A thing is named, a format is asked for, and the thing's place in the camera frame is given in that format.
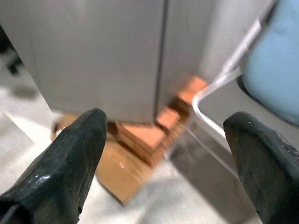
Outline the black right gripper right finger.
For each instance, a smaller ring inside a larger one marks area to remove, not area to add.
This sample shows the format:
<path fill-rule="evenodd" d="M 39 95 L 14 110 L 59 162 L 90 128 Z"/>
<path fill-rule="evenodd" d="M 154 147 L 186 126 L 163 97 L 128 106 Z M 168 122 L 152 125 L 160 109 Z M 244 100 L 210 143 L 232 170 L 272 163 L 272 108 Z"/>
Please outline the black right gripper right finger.
<path fill-rule="evenodd" d="M 223 123 L 239 179 L 264 224 L 299 222 L 299 151 L 252 114 Z"/>

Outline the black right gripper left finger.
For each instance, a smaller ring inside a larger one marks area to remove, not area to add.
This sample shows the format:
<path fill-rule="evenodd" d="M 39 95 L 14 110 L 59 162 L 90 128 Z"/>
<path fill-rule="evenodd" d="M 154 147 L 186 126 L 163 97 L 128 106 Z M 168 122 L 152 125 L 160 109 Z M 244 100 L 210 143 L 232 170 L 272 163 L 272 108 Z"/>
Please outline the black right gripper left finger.
<path fill-rule="evenodd" d="M 81 114 L 1 195 L 1 223 L 78 223 L 106 137 L 102 110 Z"/>

